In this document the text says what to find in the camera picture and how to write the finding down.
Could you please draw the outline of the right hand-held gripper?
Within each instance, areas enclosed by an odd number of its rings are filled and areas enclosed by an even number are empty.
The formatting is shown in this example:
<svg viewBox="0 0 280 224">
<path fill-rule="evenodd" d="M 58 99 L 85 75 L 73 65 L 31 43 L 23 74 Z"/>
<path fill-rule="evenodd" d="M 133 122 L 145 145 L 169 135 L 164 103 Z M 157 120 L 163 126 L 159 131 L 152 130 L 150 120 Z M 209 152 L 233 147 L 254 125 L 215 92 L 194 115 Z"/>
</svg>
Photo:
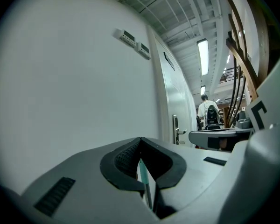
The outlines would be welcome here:
<svg viewBox="0 0 280 224">
<path fill-rule="evenodd" d="M 259 95 L 246 107 L 246 116 L 252 128 L 236 128 L 236 134 L 261 130 L 280 130 L 280 59 L 257 89 Z"/>
</svg>

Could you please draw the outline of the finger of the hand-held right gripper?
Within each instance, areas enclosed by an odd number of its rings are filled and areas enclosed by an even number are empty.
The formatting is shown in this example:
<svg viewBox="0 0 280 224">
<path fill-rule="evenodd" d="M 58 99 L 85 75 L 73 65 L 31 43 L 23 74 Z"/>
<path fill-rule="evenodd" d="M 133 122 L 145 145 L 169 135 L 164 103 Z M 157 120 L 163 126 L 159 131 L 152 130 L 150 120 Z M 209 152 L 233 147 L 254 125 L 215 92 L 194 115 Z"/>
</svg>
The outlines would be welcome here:
<svg viewBox="0 0 280 224">
<path fill-rule="evenodd" d="M 189 141 L 202 149 L 232 151 L 237 143 L 248 140 L 251 134 L 252 128 L 192 131 Z"/>
</svg>

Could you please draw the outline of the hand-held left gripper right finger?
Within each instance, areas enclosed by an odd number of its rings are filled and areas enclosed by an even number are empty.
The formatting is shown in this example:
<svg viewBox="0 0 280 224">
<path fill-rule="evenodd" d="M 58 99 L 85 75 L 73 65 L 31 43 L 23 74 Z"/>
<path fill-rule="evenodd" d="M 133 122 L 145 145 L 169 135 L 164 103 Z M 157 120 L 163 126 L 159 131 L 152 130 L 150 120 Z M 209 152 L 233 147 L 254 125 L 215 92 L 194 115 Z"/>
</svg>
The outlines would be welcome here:
<svg viewBox="0 0 280 224">
<path fill-rule="evenodd" d="M 214 189 L 229 153 L 140 139 L 141 159 L 153 189 L 152 209 L 142 224 L 218 224 L 226 199 Z"/>
</svg>

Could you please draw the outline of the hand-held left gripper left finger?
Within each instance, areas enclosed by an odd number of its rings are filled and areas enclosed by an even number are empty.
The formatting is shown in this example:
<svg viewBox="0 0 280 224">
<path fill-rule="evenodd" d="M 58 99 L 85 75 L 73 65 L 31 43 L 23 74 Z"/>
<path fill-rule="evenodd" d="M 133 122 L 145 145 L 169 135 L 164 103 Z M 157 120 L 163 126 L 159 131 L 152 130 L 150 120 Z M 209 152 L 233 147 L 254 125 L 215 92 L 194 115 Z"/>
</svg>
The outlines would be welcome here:
<svg viewBox="0 0 280 224">
<path fill-rule="evenodd" d="M 140 138 L 72 155 L 22 194 L 40 224 L 154 224 L 136 179 Z"/>
</svg>

